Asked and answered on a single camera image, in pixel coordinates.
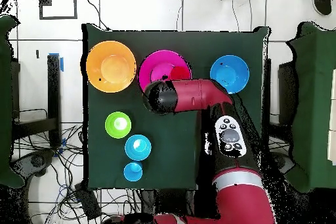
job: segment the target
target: table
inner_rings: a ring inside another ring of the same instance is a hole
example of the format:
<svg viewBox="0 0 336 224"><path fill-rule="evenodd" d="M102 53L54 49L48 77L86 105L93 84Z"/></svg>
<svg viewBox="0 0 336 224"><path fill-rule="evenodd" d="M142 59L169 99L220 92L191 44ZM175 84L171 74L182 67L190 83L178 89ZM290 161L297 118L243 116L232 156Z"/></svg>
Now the table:
<svg viewBox="0 0 336 224"><path fill-rule="evenodd" d="M263 45L268 35L267 27L260 27L255 33L106 32L86 24L83 33L87 35L88 50L107 40L125 44L133 52L137 68L156 50L176 51L190 63L194 79L209 78L211 65L223 55L243 58L249 66L250 78L240 97L261 133ZM118 93L103 93L88 83L87 94L90 188L195 189L198 160L195 152L196 111L164 116L150 113L142 103L136 80ZM104 128L105 119L115 111L126 113L132 121L132 130L124 139L111 138ZM123 168L131 161L125 154L124 145L134 134L147 136L152 143L152 152L142 162L142 179L132 183L124 178Z"/></svg>
<svg viewBox="0 0 336 224"><path fill-rule="evenodd" d="M292 156L296 166L286 179L300 192L336 188L336 166L327 159L331 86L336 69L336 31L324 31L311 22L301 25L289 44L296 56L298 106L293 120Z"/></svg>

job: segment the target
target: blue bowl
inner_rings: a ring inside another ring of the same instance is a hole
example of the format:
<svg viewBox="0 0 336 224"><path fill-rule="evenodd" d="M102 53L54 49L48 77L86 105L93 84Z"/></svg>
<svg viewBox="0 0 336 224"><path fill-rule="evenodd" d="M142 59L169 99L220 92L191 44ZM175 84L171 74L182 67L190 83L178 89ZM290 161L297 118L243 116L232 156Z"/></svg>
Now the blue bowl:
<svg viewBox="0 0 336 224"><path fill-rule="evenodd" d="M150 155L152 145L146 136L136 134L129 137L125 143L126 155L137 162Z"/></svg>
<svg viewBox="0 0 336 224"><path fill-rule="evenodd" d="M210 78L221 84L229 94L238 93L249 81L249 67L240 57L222 56L213 63Z"/></svg>
<svg viewBox="0 0 336 224"><path fill-rule="evenodd" d="M128 163L123 169L123 175L128 181L138 181L142 177L142 165L140 162Z"/></svg>

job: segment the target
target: cyan cup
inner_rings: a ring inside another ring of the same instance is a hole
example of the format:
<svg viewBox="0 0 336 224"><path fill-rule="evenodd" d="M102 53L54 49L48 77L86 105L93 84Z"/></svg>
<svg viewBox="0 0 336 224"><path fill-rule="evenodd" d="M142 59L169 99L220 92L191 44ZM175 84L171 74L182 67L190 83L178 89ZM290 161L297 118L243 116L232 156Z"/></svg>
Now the cyan cup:
<svg viewBox="0 0 336 224"><path fill-rule="evenodd" d="M138 181L142 177L142 164L140 162L128 163L123 170L123 175L128 181Z"/></svg>
<svg viewBox="0 0 336 224"><path fill-rule="evenodd" d="M125 143L126 155L137 162L145 160L152 150L152 145L146 136L136 134L129 137Z"/></svg>

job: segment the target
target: white tile floor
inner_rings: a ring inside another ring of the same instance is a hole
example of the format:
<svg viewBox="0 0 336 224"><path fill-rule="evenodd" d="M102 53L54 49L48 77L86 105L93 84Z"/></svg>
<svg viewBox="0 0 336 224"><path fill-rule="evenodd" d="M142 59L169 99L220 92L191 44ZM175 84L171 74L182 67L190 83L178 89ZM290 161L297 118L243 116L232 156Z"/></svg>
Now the white tile floor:
<svg viewBox="0 0 336 224"><path fill-rule="evenodd" d="M326 29L336 27L336 2L332 1L333 12L321 16L312 6L312 0L89 0L101 13L101 20L114 30L199 30L199 31L237 31L249 32L257 26L271 28L268 57L272 59L271 113L278 114L278 77L279 64L292 60L293 55L285 41L295 37L297 26L302 21L315 21ZM43 7L44 16L73 15L73 0L52 0L51 7ZM47 108L47 55L59 53L64 58L64 71L61 72L62 128L80 126L83 121L82 79L79 62L82 53L81 23L100 25L98 13L87 0L77 0L77 19L40 20L38 0L18 0L17 5L7 12L17 16L20 25L9 34L14 57L21 63L20 72L20 109ZM22 120L43 118L41 111L22 113ZM34 137L34 141L43 141ZM24 155L29 150L20 140L21 149L15 149L13 158ZM81 146L77 135L69 144ZM77 155L73 161L81 165L83 157ZM58 180L65 184L64 168L58 158L53 161L58 172ZM74 183L80 182L83 168L71 165ZM41 178L34 177L31 182L29 201L30 213L49 213L55 205L60 187L56 182L56 173L49 167ZM98 192L98 201L105 213L123 213L124 190L110 189ZM112 198L119 197L114 204ZM130 212L129 205L125 212ZM47 215L33 217L35 224L43 224ZM86 218L80 219L87 224ZM55 216L51 224L79 224L76 220L64 221Z"/></svg>

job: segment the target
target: red robot arm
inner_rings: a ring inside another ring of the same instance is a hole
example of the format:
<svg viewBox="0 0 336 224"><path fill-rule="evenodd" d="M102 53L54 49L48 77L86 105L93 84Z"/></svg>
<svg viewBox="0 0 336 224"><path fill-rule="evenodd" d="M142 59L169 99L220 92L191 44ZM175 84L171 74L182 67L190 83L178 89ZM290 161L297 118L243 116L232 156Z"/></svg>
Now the red robot arm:
<svg viewBox="0 0 336 224"><path fill-rule="evenodd" d="M213 125L209 136L220 219L185 217L178 221L173 215L157 215L158 224L275 223L249 141L223 87L207 79L156 81L147 86L144 104L158 114L209 108Z"/></svg>

